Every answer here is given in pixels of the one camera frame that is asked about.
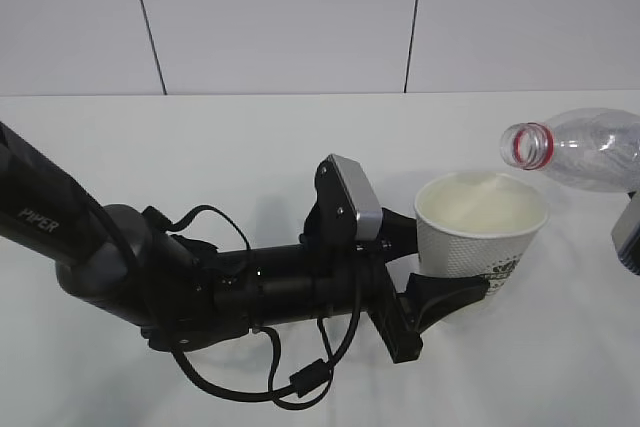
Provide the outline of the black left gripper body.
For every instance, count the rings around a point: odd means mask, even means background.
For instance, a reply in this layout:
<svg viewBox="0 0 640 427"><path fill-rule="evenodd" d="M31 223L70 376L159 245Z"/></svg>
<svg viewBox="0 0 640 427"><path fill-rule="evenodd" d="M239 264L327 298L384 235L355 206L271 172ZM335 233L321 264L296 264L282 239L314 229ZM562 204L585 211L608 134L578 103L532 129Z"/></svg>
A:
<svg viewBox="0 0 640 427"><path fill-rule="evenodd" d="M420 335L387 271L379 237L355 239L355 214L329 155L314 177L316 200L295 246L254 253L259 325L366 312L393 362L416 360Z"/></svg>

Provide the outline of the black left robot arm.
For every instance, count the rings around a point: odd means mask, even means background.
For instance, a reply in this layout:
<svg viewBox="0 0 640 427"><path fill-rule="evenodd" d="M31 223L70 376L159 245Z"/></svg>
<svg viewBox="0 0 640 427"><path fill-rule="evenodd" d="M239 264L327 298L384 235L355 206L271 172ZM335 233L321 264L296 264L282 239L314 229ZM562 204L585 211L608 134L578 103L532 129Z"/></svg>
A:
<svg viewBox="0 0 640 427"><path fill-rule="evenodd" d="M394 362L415 360L422 333L482 300L481 276L413 274L397 292L389 262L418 250L414 219L382 208L361 166L330 155L295 245L221 252L183 236L185 221L114 204L106 213L149 278L142 286L73 179L8 127L1 130L1 234L53 260L69 295L167 349L168 330L194 351L254 329L366 312Z"/></svg>

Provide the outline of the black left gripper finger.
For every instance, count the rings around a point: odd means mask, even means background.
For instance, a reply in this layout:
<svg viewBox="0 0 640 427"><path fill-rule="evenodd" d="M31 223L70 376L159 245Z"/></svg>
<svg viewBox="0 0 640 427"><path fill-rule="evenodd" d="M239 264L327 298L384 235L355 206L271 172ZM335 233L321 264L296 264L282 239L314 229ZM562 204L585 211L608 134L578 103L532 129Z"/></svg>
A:
<svg viewBox="0 0 640 427"><path fill-rule="evenodd" d="M483 276L439 278L412 273L405 289L413 330L426 329L452 313L482 301L489 290Z"/></svg>
<svg viewBox="0 0 640 427"><path fill-rule="evenodd" d="M387 208L379 231L383 258L391 262L418 253L417 221Z"/></svg>

